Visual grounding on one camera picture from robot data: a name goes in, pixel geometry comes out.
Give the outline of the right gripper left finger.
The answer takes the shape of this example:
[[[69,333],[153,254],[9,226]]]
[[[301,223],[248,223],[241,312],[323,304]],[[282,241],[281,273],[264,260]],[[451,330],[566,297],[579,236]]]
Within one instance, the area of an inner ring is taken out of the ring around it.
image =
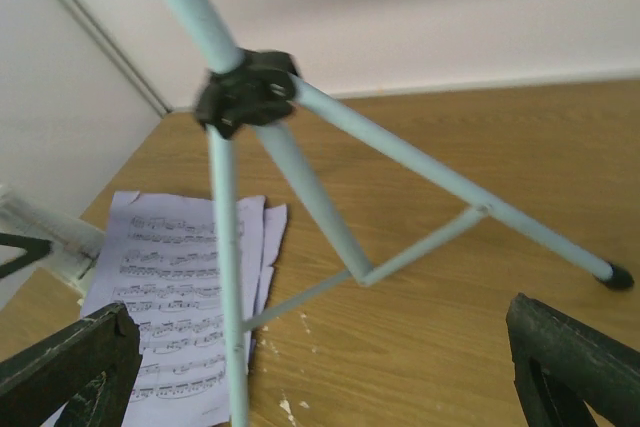
[[[126,306],[102,307],[1,363],[1,424],[120,426],[141,361]]]

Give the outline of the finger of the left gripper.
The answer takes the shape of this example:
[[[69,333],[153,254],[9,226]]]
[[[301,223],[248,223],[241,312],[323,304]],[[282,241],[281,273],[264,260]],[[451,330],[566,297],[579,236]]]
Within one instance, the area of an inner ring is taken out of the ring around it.
[[[6,278],[21,269],[38,262],[52,252],[52,242],[46,239],[28,237],[16,234],[1,234],[1,245],[4,247],[17,248],[22,253],[1,265],[1,277]]]

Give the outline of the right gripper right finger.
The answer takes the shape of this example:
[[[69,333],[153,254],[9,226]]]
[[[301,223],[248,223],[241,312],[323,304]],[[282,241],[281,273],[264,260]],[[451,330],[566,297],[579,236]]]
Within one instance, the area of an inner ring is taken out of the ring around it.
[[[639,352],[520,293],[506,324],[514,385],[530,426],[639,424]]]

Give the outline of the sheet music page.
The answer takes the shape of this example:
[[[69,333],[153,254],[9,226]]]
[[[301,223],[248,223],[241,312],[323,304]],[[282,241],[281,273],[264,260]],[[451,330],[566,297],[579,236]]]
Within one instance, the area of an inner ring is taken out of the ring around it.
[[[125,426],[216,426],[230,419],[216,213],[230,203],[114,194],[88,315],[125,305],[142,356]]]
[[[272,277],[275,272],[274,264],[279,257],[287,222],[288,207],[286,204],[265,210],[262,265],[254,302],[254,316],[261,314],[266,307]]]

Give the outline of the light blue music stand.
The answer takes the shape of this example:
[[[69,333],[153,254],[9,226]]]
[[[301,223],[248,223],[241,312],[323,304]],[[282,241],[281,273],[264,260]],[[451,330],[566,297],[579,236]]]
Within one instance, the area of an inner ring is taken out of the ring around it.
[[[491,217],[591,273],[614,291],[631,289],[632,275],[606,262],[444,166],[341,102],[303,81],[283,52],[239,48],[209,0],[165,0],[206,57],[209,80],[194,115],[208,137],[212,194],[230,203],[218,227],[230,420],[249,422],[246,335],[346,279],[370,286]],[[298,149],[285,118],[302,106],[350,136],[458,197],[466,209],[455,219],[380,266],[370,263],[313,169]],[[252,318],[241,305],[233,135],[250,126],[296,196],[336,251],[345,270]]]

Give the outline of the white metronome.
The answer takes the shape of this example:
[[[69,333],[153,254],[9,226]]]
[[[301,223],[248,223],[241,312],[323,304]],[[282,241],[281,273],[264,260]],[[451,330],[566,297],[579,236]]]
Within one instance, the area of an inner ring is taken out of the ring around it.
[[[97,227],[35,202],[6,184],[1,186],[1,234],[16,234],[52,242],[46,258],[2,280],[10,280],[18,288],[39,267],[79,295],[88,293],[95,264],[105,241],[105,233]],[[1,265],[18,257],[22,251],[1,245]]]

